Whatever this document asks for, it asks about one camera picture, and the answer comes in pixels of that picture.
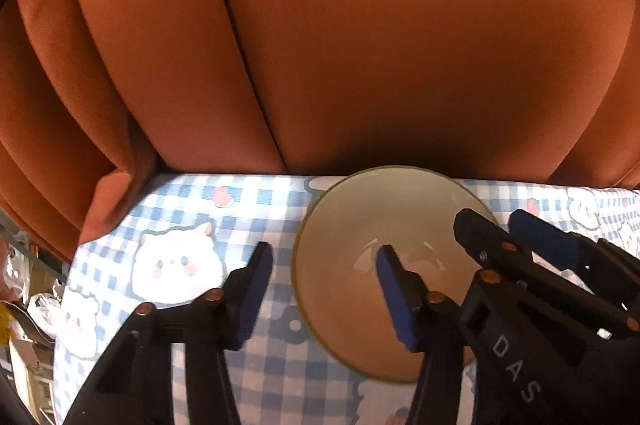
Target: screw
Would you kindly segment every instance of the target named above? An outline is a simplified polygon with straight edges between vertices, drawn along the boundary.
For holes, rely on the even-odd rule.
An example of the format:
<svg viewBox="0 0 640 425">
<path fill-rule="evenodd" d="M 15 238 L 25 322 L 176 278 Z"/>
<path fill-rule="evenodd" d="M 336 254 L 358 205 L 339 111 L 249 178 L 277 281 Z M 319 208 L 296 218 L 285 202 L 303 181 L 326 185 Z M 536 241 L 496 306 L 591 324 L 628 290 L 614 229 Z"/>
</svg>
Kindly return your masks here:
<svg viewBox="0 0 640 425">
<path fill-rule="evenodd" d="M 223 294 L 224 292 L 221 288 L 213 288 L 204 294 L 204 299 L 209 302 L 215 302 L 216 300 L 222 299 Z"/>
<path fill-rule="evenodd" d="M 640 323 L 636 319 L 629 317 L 626 320 L 626 327 L 631 329 L 632 331 L 640 331 Z"/>
<path fill-rule="evenodd" d="M 148 315 L 151 313 L 156 307 L 151 302 L 142 302 L 140 306 L 136 308 L 137 315 Z"/>
<path fill-rule="evenodd" d="M 480 278 L 487 284 L 497 284 L 502 280 L 500 274 L 494 270 L 481 270 Z"/>
<path fill-rule="evenodd" d="M 431 304 L 441 304 L 445 300 L 447 300 L 447 296 L 439 291 L 430 291 L 427 295 L 427 302 Z"/>
</svg>

